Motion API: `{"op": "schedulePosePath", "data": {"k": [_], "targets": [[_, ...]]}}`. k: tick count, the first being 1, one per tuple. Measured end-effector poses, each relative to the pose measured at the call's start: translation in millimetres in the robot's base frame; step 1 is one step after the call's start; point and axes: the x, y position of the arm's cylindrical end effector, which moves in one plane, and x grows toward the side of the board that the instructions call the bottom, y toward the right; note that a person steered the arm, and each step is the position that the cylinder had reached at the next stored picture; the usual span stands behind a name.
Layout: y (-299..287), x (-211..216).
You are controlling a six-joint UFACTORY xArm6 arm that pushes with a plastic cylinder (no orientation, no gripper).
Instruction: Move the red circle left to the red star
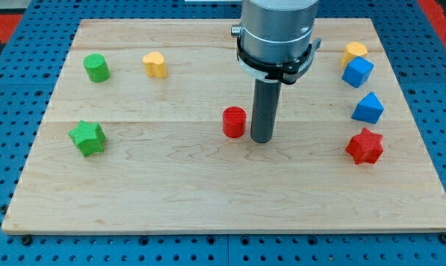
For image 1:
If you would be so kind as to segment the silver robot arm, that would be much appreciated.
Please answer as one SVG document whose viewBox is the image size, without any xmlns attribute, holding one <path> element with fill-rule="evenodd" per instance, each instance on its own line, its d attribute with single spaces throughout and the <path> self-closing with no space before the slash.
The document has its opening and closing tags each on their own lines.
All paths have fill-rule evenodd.
<svg viewBox="0 0 446 266">
<path fill-rule="evenodd" d="M 310 68 L 321 40 L 311 40 L 318 0 L 242 0 L 231 27 L 237 60 L 265 83 L 294 84 Z"/>
</svg>

